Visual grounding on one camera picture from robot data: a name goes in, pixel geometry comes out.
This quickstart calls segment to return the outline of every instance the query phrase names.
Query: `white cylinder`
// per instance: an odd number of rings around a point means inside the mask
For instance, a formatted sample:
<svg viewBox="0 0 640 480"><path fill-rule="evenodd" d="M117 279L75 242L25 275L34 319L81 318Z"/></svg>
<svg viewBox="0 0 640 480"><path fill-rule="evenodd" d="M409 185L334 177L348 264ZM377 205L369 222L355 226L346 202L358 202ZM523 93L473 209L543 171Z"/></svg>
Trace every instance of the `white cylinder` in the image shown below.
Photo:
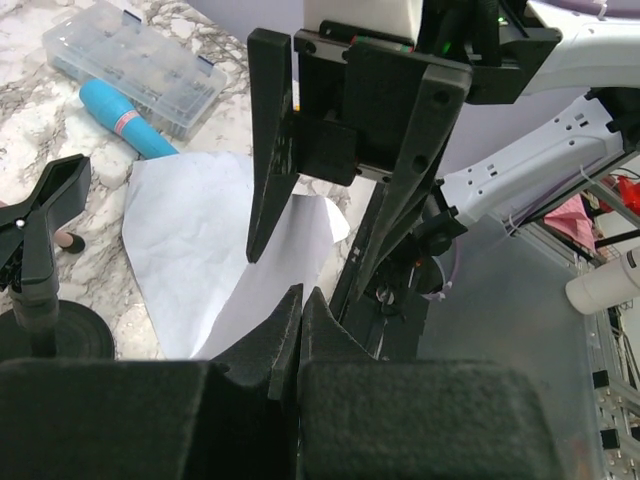
<svg viewBox="0 0 640 480"><path fill-rule="evenodd" d="M590 315L639 296L639 261L640 248L571 280L565 288L571 305L580 313Z"/></svg>
<svg viewBox="0 0 640 480"><path fill-rule="evenodd" d="M331 20L417 42L423 1L304 0L304 28L317 32L324 20Z"/></svg>

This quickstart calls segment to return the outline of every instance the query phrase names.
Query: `table surface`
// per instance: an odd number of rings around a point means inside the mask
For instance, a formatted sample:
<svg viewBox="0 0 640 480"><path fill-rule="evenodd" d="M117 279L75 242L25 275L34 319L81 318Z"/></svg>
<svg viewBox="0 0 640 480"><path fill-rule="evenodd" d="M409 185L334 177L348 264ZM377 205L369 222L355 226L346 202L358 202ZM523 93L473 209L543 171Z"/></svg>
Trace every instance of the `table surface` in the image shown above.
<svg viewBox="0 0 640 480"><path fill-rule="evenodd" d="M60 293L87 305L109 324L117 357L163 358L143 298L120 238L127 179L139 157L123 140L102 128L83 108L72 80L46 63L41 35L91 0L0 4L0 198L24 199L47 162L82 153L91 157L92 184L85 212L69 226L87 240L79 256L57 252ZM112 0L228 75L226 89L210 117L180 151L228 150L252 153L249 72L245 46L182 2L132 3ZM349 253L373 183L356 179L349 187L301 178L296 193L332 199L352 227L325 264L319 285L329 297ZM9 307L6 295L0 311Z"/></svg>

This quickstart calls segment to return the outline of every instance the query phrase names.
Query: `blue cylindrical object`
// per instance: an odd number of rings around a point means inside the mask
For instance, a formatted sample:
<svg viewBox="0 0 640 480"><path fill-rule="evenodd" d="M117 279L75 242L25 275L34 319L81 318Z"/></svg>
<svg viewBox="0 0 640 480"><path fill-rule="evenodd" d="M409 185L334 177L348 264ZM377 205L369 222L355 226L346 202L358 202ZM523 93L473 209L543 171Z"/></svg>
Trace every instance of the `blue cylindrical object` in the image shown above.
<svg viewBox="0 0 640 480"><path fill-rule="evenodd" d="M89 80L80 89L80 100L100 124L124 138L144 158L178 153L140 116L124 95L106 82Z"/></svg>

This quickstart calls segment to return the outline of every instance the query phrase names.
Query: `clear plastic organizer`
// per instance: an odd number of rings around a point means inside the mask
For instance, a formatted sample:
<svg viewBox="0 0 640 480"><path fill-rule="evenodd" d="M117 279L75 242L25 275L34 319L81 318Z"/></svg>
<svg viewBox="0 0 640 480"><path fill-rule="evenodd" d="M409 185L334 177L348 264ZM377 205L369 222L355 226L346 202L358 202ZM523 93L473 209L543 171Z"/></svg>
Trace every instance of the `clear plastic organizer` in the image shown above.
<svg viewBox="0 0 640 480"><path fill-rule="evenodd" d="M225 87L203 57L103 1L42 36L50 65L81 84L100 78L155 128L182 139Z"/></svg>

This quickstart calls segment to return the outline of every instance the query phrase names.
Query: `white paper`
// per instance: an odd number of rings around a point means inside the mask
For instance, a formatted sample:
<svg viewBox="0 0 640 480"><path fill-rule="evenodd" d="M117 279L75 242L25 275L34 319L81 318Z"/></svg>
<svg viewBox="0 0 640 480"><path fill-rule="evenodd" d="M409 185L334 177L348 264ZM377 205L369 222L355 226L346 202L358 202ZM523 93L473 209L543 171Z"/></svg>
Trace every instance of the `white paper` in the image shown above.
<svg viewBox="0 0 640 480"><path fill-rule="evenodd" d="M136 162L122 237L169 359L211 359L264 321L291 285L306 302L349 225L329 200L294 195L257 264L246 259L250 157L190 153Z"/></svg>

